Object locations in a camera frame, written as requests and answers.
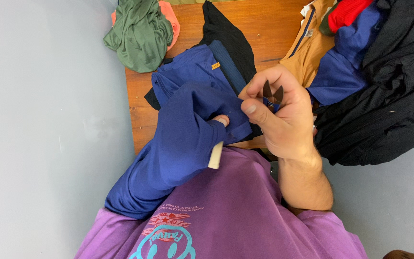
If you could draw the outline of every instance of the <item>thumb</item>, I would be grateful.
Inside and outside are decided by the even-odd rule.
[[[241,110],[248,116],[251,123],[258,124],[263,131],[275,127],[277,125],[276,120],[279,119],[268,109],[268,107],[257,99],[247,99],[243,101]]]

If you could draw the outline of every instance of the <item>wooden tabletop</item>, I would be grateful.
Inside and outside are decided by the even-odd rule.
[[[274,66],[292,46],[303,19],[300,14],[308,0],[244,0],[214,5],[238,27],[252,46],[255,67],[261,71]],[[166,57],[172,58],[202,39],[202,4],[172,6],[180,22],[180,35]],[[153,138],[158,111],[145,100],[151,89],[151,73],[139,74],[126,68],[127,92],[135,154]],[[235,144],[242,148],[265,147],[262,136]]]

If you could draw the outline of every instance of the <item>clothing label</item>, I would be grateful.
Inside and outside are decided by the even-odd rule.
[[[306,32],[305,37],[312,37],[312,34],[314,33],[314,29],[310,29],[309,31]]]
[[[213,64],[212,65],[212,70],[214,70],[217,67],[220,67],[220,62],[216,62],[215,64]]]

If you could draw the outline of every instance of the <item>hand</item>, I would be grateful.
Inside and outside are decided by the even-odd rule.
[[[281,109],[275,114],[263,104],[266,80],[269,80],[273,92],[279,86],[284,88]],[[242,111],[250,122],[261,127],[266,146],[273,155],[295,160],[318,156],[312,136],[309,94],[285,66],[277,64],[258,72],[241,91],[239,98],[244,100]]]

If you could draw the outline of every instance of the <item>fingernail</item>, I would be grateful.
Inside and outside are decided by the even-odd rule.
[[[228,123],[226,122],[226,120],[225,119],[223,119],[223,118],[219,118],[218,119],[218,121],[219,122],[221,122],[221,123],[223,123],[223,125],[226,127],[226,126],[228,126]]]
[[[245,110],[245,113],[252,113],[257,109],[257,106],[255,104],[252,104],[249,108]]]

